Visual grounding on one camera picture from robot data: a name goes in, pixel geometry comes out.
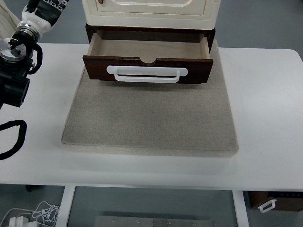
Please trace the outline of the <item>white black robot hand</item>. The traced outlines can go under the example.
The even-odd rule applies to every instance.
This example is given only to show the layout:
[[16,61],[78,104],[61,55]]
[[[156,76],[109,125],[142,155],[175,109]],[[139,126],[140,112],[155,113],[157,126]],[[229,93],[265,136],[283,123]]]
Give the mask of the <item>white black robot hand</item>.
[[22,20],[28,24],[36,24],[38,30],[50,31],[68,2],[68,0],[30,0],[22,12]]

